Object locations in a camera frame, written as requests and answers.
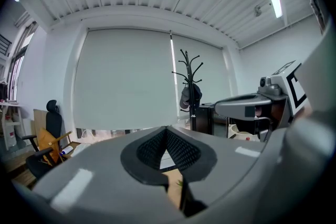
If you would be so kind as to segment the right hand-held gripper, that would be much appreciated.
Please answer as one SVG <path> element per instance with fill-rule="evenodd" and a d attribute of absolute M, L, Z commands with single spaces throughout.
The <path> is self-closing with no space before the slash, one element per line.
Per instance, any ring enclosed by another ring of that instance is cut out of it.
<path fill-rule="evenodd" d="M 257 93 L 217 101 L 215 112 L 232 118 L 237 133 L 255 135 L 260 141 L 269 140 L 273 131 L 287 128 L 308 104 L 295 75 L 300 66 L 298 60 L 284 64 L 272 75 L 260 78 Z"/>

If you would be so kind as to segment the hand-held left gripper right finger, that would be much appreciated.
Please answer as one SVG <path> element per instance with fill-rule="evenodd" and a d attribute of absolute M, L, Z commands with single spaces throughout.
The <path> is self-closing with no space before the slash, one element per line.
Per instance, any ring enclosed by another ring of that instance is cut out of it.
<path fill-rule="evenodd" d="M 227 195 L 247 175 L 263 148 L 259 142 L 168 127 L 166 149 L 183 177 L 183 214 L 195 215 Z"/>

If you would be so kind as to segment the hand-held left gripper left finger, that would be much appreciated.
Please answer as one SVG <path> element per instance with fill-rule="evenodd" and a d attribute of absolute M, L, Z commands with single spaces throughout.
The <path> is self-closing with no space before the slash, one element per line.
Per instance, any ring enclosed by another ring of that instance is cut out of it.
<path fill-rule="evenodd" d="M 48 172 L 33 192 L 63 215 L 180 215 L 163 186 L 137 181 L 121 163 L 124 147 L 153 131 L 90 145 Z"/>

